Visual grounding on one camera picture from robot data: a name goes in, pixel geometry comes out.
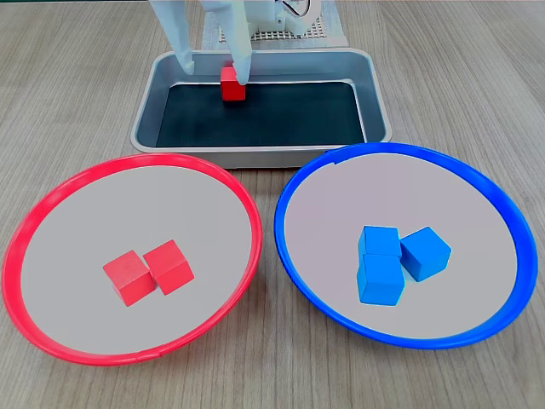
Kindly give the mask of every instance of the red rim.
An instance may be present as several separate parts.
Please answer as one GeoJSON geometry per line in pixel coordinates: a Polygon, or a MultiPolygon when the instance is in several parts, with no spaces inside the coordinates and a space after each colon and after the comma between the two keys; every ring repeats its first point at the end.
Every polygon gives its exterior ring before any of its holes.
{"type": "Polygon", "coordinates": [[[65,181],[55,190],[43,198],[31,212],[26,216],[25,220],[20,224],[12,238],[6,257],[4,258],[2,270],[2,291],[3,297],[8,310],[9,316],[14,322],[19,331],[34,345],[42,351],[52,354],[63,360],[70,362],[94,365],[94,366],[116,366],[134,364],[145,360],[152,360],[164,354],[170,353],[184,345],[187,345],[196,338],[202,336],[209,331],[214,325],[218,324],[231,309],[237,304],[238,300],[246,292],[250,286],[251,280],[255,276],[255,271],[261,258],[261,250],[263,246],[263,227],[261,225],[261,217],[255,201],[251,198],[250,193],[242,185],[242,183],[233,175],[205,160],[189,157],[177,153],[149,153],[128,156],[110,160],[103,164],[98,164],[89,168],[71,179],[65,181]],[[244,272],[244,276],[235,289],[234,293],[229,297],[225,304],[207,319],[201,326],[187,333],[185,336],[175,339],[170,343],[157,346],[152,349],[147,349],[133,354],[89,354],[76,349],[70,349],[64,345],[57,343],[47,335],[45,335],[32,321],[32,318],[26,311],[26,305],[23,301],[21,292],[21,270],[26,254],[26,249],[36,232],[38,226],[42,223],[45,217],[64,199],[81,189],[97,181],[103,177],[118,173],[123,170],[135,169],[144,166],[178,166],[188,168],[204,173],[205,175],[214,177],[229,187],[240,199],[244,208],[248,212],[250,218],[250,226],[252,230],[252,247],[250,251],[250,260],[244,272]]]}

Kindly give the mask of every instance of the blue cube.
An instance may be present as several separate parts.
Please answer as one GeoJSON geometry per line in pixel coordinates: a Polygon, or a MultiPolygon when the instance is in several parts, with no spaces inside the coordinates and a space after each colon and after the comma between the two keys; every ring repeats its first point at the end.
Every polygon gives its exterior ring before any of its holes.
{"type": "Polygon", "coordinates": [[[398,229],[365,226],[359,238],[360,258],[363,254],[401,257],[398,229]]]}
{"type": "Polygon", "coordinates": [[[358,270],[359,301],[366,304],[394,306],[399,302],[405,278],[396,256],[365,254],[358,270]]]}
{"type": "Polygon", "coordinates": [[[430,228],[401,239],[401,263],[416,281],[445,270],[451,248],[430,228]]]}

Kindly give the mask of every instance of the cable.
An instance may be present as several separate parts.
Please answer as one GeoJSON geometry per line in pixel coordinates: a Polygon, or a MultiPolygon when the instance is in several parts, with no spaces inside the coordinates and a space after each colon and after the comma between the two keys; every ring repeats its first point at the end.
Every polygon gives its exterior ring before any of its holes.
{"type": "Polygon", "coordinates": [[[303,14],[299,14],[293,7],[291,7],[290,4],[287,4],[287,2],[285,2],[284,0],[282,1],[282,3],[284,3],[284,6],[286,6],[288,9],[290,9],[291,12],[293,14],[295,14],[297,17],[303,17],[303,16],[307,15],[308,10],[310,9],[310,0],[307,0],[307,7],[305,8],[305,12],[303,14]]]}

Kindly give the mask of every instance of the perforated panel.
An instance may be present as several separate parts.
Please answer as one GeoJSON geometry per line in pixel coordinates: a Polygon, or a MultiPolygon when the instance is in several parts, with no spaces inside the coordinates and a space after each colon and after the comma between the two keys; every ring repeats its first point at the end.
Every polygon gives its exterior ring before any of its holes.
{"type": "MultiPolygon", "coordinates": [[[[322,15],[318,17],[310,29],[307,30],[302,36],[295,36],[292,32],[257,32],[250,39],[251,41],[263,41],[263,40],[295,40],[300,38],[326,38],[327,31],[325,29],[324,18],[322,15]]],[[[220,28],[220,43],[225,42],[223,31],[220,28]]]]}

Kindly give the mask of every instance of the blue rim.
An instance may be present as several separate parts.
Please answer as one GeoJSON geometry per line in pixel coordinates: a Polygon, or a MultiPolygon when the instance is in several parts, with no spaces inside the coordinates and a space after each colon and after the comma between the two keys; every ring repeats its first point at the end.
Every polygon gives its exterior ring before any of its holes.
{"type": "Polygon", "coordinates": [[[278,200],[274,217],[274,235],[280,259],[294,284],[317,308],[326,315],[358,334],[404,348],[414,349],[450,349],[480,342],[497,334],[519,317],[531,299],[537,283],[536,242],[517,205],[488,177],[458,159],[438,153],[424,147],[415,147],[401,143],[363,143],[329,151],[301,168],[285,187],[278,200]],[[437,164],[470,183],[481,192],[502,215],[513,237],[517,255],[517,278],[509,299],[492,317],[472,330],[451,337],[435,339],[415,339],[395,337],[364,327],[336,312],[318,298],[305,284],[295,270],[285,241],[284,220],[288,205],[295,190],[315,170],[327,164],[339,164],[351,158],[372,153],[398,153],[427,160],[437,164]]]}

